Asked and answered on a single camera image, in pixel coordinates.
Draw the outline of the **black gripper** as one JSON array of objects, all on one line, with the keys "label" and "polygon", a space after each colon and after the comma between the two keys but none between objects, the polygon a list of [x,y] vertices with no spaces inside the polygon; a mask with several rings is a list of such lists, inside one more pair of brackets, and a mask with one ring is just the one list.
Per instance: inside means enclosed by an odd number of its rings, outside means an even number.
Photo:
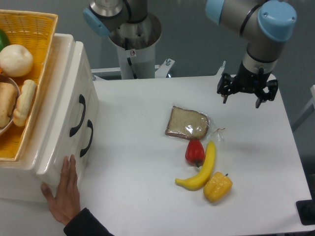
[{"label": "black gripper", "polygon": [[262,101],[273,101],[278,91],[278,80],[269,80],[269,76],[276,65],[273,62],[259,62],[256,60],[243,60],[237,74],[233,77],[222,73],[217,85],[217,93],[223,97],[223,104],[227,98],[239,92],[255,94],[258,109]]}]

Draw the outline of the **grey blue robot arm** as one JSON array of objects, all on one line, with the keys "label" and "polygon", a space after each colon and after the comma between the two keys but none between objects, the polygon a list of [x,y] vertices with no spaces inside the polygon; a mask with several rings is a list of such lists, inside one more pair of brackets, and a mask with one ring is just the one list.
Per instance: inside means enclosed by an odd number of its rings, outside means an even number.
[{"label": "grey blue robot arm", "polygon": [[[217,92],[223,99],[239,92],[253,93],[256,107],[275,99],[278,81],[270,80],[296,23],[295,9],[279,0],[209,0],[205,12],[248,41],[235,76],[221,75]],[[83,16],[101,37],[116,46],[123,79],[155,77],[155,45],[161,36],[159,19],[145,0],[92,0]]]}]

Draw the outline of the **black sleeved forearm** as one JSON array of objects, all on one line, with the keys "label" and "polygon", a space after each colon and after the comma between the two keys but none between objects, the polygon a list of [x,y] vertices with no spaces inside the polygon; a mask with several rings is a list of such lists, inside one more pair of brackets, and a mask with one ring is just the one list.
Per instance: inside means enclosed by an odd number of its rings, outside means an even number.
[{"label": "black sleeved forearm", "polygon": [[66,236],[112,236],[89,211],[81,210],[63,229]]}]

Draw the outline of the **person's hand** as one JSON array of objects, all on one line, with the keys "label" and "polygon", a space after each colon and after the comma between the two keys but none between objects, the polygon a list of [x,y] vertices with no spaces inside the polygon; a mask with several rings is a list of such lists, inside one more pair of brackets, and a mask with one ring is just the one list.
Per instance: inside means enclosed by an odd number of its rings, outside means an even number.
[{"label": "person's hand", "polygon": [[66,226],[81,211],[75,156],[64,158],[60,182],[55,195],[45,183],[40,188],[52,216]]}]

